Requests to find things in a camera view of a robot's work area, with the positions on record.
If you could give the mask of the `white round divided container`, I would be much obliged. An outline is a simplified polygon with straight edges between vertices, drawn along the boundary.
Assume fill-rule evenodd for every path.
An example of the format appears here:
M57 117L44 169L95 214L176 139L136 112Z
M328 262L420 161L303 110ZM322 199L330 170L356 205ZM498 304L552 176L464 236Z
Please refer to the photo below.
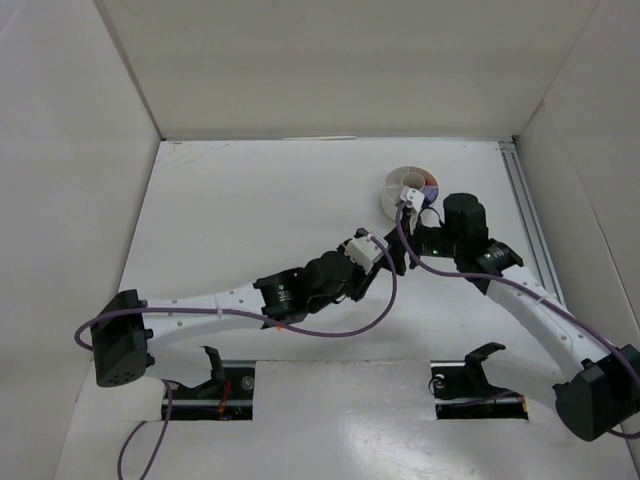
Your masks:
M386 176L380 202L384 213L393 219L402 202L409 202L415 211L422 211L432 205L438 195L439 185L433 175L415 166L404 166Z

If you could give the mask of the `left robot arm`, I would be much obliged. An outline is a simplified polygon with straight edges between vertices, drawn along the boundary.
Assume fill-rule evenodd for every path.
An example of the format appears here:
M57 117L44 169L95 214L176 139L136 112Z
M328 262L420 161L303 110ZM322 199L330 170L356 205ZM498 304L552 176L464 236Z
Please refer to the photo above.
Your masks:
M86 328L96 383L113 388L150 377L187 388L221 384L217 349L202 345L189 355L178 344L240 329L299 332L308 316L344 299L361 300L381 269L394 278L405 274L402 247L392 234L360 229L303 267L227 291L171 300L142 300L135 289L122 291Z

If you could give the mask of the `aluminium rail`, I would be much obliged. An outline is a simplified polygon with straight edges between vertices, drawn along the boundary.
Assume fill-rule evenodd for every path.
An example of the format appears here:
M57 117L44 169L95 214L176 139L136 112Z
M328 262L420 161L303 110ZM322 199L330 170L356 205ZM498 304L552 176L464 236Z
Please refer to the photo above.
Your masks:
M526 261L526 264L535 273L541 285L561 304L565 304L562 288L524 176L515 142L513 140L499 141L498 149L503 158L531 252L532 260Z

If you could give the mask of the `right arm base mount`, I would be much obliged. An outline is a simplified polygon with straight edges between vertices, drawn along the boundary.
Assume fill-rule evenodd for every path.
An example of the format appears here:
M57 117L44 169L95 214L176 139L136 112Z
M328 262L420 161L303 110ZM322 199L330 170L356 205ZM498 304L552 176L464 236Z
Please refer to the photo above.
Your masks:
M463 360L433 360L428 390L435 399L437 420L528 420L524 398L491 385L482 363L506 347L490 342L466 354Z

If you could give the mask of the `purple round flower lego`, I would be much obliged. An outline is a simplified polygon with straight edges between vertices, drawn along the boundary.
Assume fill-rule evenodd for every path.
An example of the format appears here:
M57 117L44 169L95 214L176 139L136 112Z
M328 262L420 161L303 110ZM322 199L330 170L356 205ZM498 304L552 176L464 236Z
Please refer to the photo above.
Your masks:
M425 197L425 200L428 203L433 203L436 201L438 195L439 195L439 187L435 186L435 185L426 185L423 189L422 189L423 195Z

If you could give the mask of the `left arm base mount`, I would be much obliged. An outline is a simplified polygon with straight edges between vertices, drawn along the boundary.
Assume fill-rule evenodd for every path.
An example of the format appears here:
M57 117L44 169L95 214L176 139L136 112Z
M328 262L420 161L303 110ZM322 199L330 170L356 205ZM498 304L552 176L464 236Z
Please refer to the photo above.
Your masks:
M194 386L171 380L172 406L166 393L161 406L163 420L251 421L256 362L223 360L217 349L205 347L207 374Z

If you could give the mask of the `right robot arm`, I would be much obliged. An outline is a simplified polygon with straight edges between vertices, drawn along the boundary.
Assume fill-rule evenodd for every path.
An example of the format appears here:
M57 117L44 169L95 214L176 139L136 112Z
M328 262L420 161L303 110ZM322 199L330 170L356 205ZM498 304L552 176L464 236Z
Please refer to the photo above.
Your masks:
M436 227L422 224L424 196L405 187L397 201L396 231L411 265L432 272L423 257L450 258L453 278L464 278L509 312L556 364L552 372L532 368L487 370L486 358L500 345L482 347L474 366L488 386L514 390L554 409L578 438L614 434L639 412L639 351L617 347L578 320L536 280L507 244L490 237L486 211L469 193L447 196Z

